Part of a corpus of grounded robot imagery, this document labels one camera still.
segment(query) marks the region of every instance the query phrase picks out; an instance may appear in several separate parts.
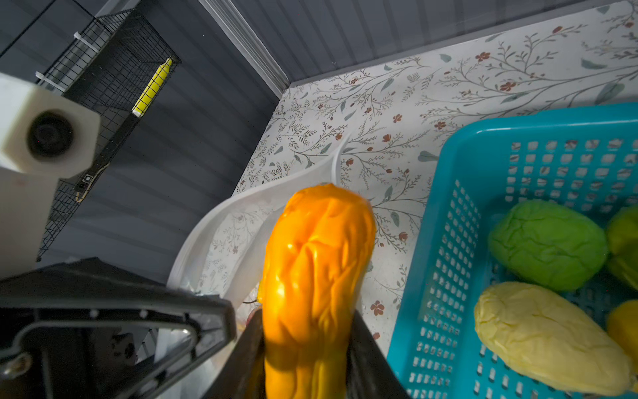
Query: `basket holes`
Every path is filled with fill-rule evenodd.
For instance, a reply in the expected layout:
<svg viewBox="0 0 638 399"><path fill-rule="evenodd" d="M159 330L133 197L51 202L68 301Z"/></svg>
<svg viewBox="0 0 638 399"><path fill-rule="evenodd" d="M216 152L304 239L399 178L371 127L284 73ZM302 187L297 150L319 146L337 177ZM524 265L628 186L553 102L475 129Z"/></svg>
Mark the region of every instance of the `basket holes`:
<svg viewBox="0 0 638 399"><path fill-rule="evenodd" d="M602 163L614 163L616 160L616 154L605 154L602 156Z"/></svg>
<svg viewBox="0 0 638 399"><path fill-rule="evenodd" d="M618 180L625 180L625 179L628 179L629 176L631 175L632 175L631 169L620 169L618 173L616 174L616 177L618 178Z"/></svg>
<svg viewBox="0 0 638 399"><path fill-rule="evenodd" d="M589 164L594 160L594 154L583 154L581 155L581 163Z"/></svg>
<svg viewBox="0 0 638 399"><path fill-rule="evenodd" d="M619 149L622 146L623 146L622 139L613 139L613 140L610 140L609 143L607 143L608 149Z"/></svg>
<svg viewBox="0 0 638 399"><path fill-rule="evenodd" d="M599 143L600 143L600 140L587 140L585 142L585 148L586 149L596 149L596 148L598 148Z"/></svg>
<svg viewBox="0 0 638 399"><path fill-rule="evenodd" d="M577 145L578 145L578 140L567 140L565 142L565 149L569 151L576 148Z"/></svg>
<svg viewBox="0 0 638 399"><path fill-rule="evenodd" d="M598 168L596 169L596 177L605 178L609 175L609 168Z"/></svg>
<svg viewBox="0 0 638 399"><path fill-rule="evenodd" d="M614 184L611 185L611 189L612 190L620 191L620 190L622 190L624 188L625 188L625 183L622 182L622 181L617 181L617 182L615 182Z"/></svg>
<svg viewBox="0 0 638 399"><path fill-rule="evenodd" d="M578 168L576 169L576 177L585 177L588 171L588 168Z"/></svg>
<svg viewBox="0 0 638 399"><path fill-rule="evenodd" d="M638 154L627 154L624 159L627 166L634 166L638 163Z"/></svg>

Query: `red flower pattern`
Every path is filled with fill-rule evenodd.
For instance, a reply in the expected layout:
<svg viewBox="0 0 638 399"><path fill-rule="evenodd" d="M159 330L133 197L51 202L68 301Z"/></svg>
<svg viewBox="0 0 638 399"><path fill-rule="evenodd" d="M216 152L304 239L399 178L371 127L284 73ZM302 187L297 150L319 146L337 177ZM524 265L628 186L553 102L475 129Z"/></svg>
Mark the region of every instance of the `red flower pattern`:
<svg viewBox="0 0 638 399"><path fill-rule="evenodd" d="M382 315L384 309L385 306L381 303L381 301L376 301L375 303L370 305L370 310L373 310L375 312L375 316Z"/></svg>
<svg viewBox="0 0 638 399"><path fill-rule="evenodd" d="M474 56L474 58L478 59L479 62L484 61L489 58L491 53L483 51L481 54Z"/></svg>
<svg viewBox="0 0 638 399"><path fill-rule="evenodd" d="M516 82L506 82L501 85L501 91L512 91L514 86L516 86Z"/></svg>

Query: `floral wallpaper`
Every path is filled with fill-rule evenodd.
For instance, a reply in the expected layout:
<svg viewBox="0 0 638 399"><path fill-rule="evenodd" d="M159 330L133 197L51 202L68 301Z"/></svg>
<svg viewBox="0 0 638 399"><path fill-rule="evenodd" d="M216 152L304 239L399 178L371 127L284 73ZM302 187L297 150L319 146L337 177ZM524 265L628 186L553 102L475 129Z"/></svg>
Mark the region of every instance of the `floral wallpaper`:
<svg viewBox="0 0 638 399"><path fill-rule="evenodd" d="M485 118L635 101L637 6L622 1L289 89L236 192L308 168L350 135L341 182L370 201L378 226L361 312L387 353L446 139Z"/></svg>

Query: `black wire rack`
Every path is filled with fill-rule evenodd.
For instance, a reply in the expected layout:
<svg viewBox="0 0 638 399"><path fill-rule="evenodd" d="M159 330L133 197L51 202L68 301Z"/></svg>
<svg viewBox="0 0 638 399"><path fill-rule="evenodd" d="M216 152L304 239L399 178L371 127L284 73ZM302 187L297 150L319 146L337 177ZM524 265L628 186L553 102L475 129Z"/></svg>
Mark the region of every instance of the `black wire rack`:
<svg viewBox="0 0 638 399"><path fill-rule="evenodd" d="M101 128L91 167L58 184L38 261L181 63L155 28L134 9L93 18L74 37L45 73L36 74L36 84L99 113Z"/></svg>

